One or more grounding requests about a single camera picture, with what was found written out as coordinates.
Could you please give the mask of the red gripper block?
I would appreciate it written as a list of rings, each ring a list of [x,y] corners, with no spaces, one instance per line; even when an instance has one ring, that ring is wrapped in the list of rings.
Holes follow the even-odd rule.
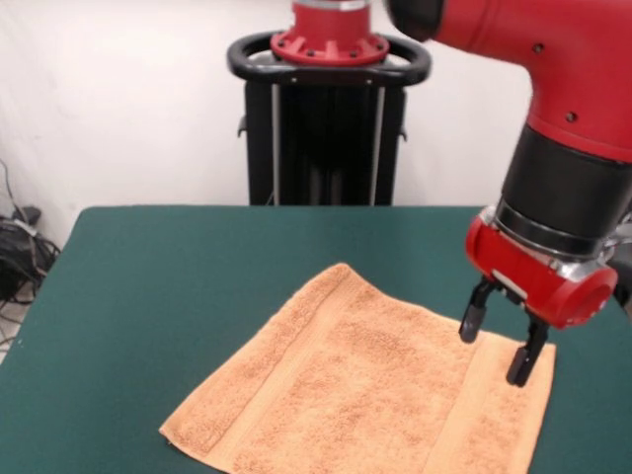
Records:
[[[613,293],[618,276],[602,258],[568,262],[518,244],[497,225],[495,213],[494,206],[485,207],[468,229],[466,254],[482,278],[472,290],[458,334],[463,343],[475,342],[495,290],[522,306],[529,316],[527,338],[514,354],[507,383],[523,387],[550,326],[565,329],[588,322]]]

